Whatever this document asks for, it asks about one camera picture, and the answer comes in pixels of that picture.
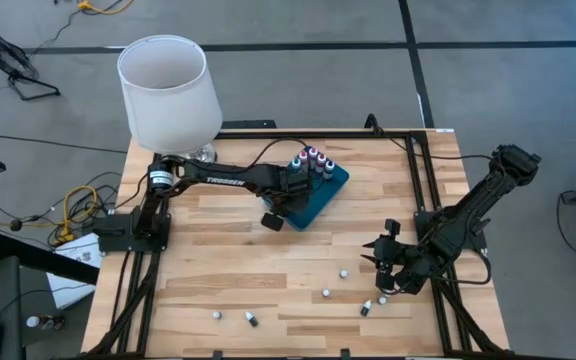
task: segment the lamp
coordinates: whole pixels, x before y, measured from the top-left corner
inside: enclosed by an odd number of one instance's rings
[[[174,35],[146,37],[122,51],[117,70],[130,132],[140,146],[215,160],[210,141],[223,119],[199,45]]]

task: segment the wooden tabletop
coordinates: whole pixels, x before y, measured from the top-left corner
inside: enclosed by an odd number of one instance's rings
[[[452,132],[428,131],[431,154],[457,156]],[[247,165],[269,140],[214,141],[219,162]],[[196,185],[171,202],[172,229],[163,253],[150,323],[147,356],[353,356],[441,355],[430,284],[417,295],[397,295],[376,304],[375,269],[359,254],[362,244],[384,233],[384,220],[402,224],[399,241],[414,244],[416,210],[406,152],[383,139],[307,140],[350,173],[350,180],[304,232],[285,225],[273,232],[260,224],[259,198],[242,188]],[[281,142],[262,162],[285,165],[300,145]],[[118,201],[136,191],[152,153],[130,145]],[[434,160],[443,205],[468,191],[461,161]],[[425,181],[423,161],[420,175]],[[428,195],[426,184],[425,195]],[[141,197],[126,205],[128,212]],[[96,345],[110,325],[123,253],[104,258],[82,350]],[[148,261],[144,261],[144,270]],[[485,268],[464,252],[456,263],[462,279],[483,279]],[[345,269],[346,279],[339,277]],[[123,282],[124,294],[129,273]],[[330,289],[329,298],[322,290]],[[462,285],[463,302],[490,338],[508,342],[493,284]],[[368,317],[361,305],[373,300]],[[459,348],[454,316],[446,305],[453,346]],[[214,311],[223,314],[212,318]],[[253,328],[244,315],[259,321]],[[135,349],[141,310],[131,327]]]

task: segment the lamp base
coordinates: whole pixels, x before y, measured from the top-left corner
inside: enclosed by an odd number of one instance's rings
[[[210,143],[202,146],[199,150],[181,154],[180,156],[186,159],[199,160],[205,163],[212,163],[217,161],[217,151]]]

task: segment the bottle cap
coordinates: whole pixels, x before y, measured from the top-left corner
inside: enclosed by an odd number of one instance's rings
[[[31,316],[26,319],[26,326],[28,327],[35,327],[39,325],[39,317],[38,316]]]

